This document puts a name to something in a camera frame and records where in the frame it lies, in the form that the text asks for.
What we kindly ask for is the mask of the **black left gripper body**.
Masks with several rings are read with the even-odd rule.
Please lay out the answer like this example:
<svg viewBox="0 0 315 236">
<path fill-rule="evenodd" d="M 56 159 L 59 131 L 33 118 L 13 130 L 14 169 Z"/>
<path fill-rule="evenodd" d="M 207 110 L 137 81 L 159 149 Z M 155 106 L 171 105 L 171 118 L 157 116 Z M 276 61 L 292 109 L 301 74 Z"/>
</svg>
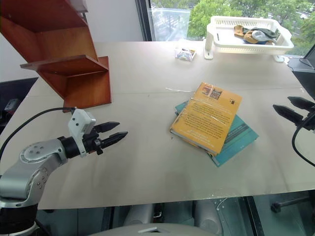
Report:
<svg viewBox="0 0 315 236">
<path fill-rule="evenodd" d="M 103 154 L 101 148 L 102 140 L 99 138 L 99 134 L 95 129 L 92 129 L 89 134 L 84 134 L 82 142 L 87 153 L 91 154 L 96 152 L 97 155 Z"/>
</svg>

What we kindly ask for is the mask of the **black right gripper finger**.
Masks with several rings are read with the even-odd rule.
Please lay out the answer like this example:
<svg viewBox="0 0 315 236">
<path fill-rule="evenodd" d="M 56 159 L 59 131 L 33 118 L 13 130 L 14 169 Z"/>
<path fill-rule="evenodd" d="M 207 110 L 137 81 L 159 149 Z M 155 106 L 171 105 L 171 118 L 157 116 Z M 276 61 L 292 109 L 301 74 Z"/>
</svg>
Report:
<svg viewBox="0 0 315 236">
<path fill-rule="evenodd" d="M 303 116 L 290 109 L 287 106 L 283 105 L 273 105 L 274 110 L 278 113 L 278 115 L 283 118 L 293 122 L 293 123 L 301 123 L 303 120 Z"/>
<path fill-rule="evenodd" d="M 315 110 L 315 103 L 311 102 L 303 97 L 298 96 L 288 96 L 287 97 L 291 104 L 297 108 L 307 110 L 307 111 L 314 111 Z"/>
</svg>

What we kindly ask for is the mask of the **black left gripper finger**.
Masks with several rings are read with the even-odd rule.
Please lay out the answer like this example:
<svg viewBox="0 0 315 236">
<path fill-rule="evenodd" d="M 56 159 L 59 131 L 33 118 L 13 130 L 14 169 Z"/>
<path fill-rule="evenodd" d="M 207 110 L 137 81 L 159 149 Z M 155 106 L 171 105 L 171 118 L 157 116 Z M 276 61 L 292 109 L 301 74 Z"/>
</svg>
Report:
<svg viewBox="0 0 315 236">
<path fill-rule="evenodd" d="M 120 140 L 122 140 L 128 134 L 127 131 L 117 132 L 115 134 L 110 135 L 108 138 L 101 140 L 100 148 L 104 149 L 113 144 L 116 144 Z"/>
<path fill-rule="evenodd" d="M 119 122 L 109 121 L 109 122 L 101 123 L 101 124 L 94 126 L 94 131 L 96 133 L 105 133 L 107 131 L 112 130 L 113 128 L 115 128 L 118 125 L 120 125 Z"/>
</svg>

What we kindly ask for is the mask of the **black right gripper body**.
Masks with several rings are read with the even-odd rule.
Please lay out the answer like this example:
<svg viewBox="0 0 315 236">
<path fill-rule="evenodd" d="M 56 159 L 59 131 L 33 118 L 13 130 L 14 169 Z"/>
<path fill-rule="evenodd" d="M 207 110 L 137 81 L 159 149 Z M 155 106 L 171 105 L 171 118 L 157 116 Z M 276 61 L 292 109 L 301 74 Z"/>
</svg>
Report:
<svg viewBox="0 0 315 236">
<path fill-rule="evenodd" d="M 302 128 L 308 131 L 314 131 L 315 130 L 315 108 L 312 107 L 305 118 L 303 118 L 303 116 L 300 115 L 298 124 L 296 126 L 297 126 L 296 128 L 297 132 L 299 132 Z"/>
</svg>

